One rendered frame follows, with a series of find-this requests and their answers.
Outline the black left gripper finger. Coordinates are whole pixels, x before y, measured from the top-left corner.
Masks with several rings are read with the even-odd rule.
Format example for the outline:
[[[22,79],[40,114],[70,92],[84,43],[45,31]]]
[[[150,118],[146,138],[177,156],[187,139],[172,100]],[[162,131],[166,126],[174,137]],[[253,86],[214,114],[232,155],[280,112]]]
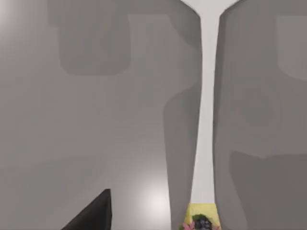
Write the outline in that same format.
[[[111,230],[111,189],[105,189],[61,230]]]

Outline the yellow plant pot with flowers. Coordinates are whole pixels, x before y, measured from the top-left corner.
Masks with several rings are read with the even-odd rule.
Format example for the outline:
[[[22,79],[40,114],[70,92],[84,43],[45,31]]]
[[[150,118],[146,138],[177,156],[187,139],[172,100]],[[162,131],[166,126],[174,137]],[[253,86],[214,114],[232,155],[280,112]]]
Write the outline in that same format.
[[[222,230],[215,203],[189,203],[178,230]]]

